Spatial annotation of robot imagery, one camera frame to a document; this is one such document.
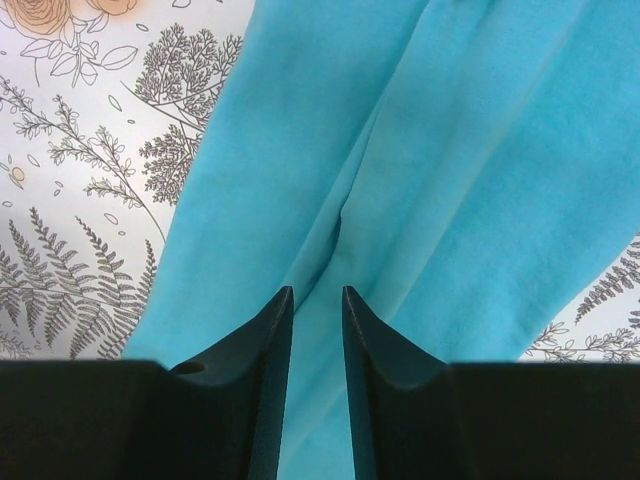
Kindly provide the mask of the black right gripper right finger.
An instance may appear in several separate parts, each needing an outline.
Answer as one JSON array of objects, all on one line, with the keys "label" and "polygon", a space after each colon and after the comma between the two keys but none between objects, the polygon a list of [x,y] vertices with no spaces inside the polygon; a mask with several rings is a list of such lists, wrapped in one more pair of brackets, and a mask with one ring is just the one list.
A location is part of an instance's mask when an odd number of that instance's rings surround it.
[{"label": "black right gripper right finger", "polygon": [[352,287],[342,331],[359,479],[635,479],[639,368],[447,364]]}]

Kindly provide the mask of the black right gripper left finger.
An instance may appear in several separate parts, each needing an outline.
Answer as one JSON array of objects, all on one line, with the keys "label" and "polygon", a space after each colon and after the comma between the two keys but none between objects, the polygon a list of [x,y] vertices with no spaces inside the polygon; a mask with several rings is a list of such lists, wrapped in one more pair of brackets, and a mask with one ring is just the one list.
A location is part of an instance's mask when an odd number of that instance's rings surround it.
[{"label": "black right gripper left finger", "polygon": [[273,479],[294,297],[172,369],[151,361],[5,360],[5,479]]}]

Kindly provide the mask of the teal t shirt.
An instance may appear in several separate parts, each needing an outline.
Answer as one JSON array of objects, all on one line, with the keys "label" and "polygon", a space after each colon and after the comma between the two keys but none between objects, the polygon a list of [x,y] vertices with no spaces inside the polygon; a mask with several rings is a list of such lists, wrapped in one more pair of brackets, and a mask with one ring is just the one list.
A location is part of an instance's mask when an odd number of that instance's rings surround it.
[{"label": "teal t shirt", "polygon": [[639,229],[635,1],[259,1],[123,355],[294,290],[278,475],[354,475],[342,290],[440,360],[516,360]]}]

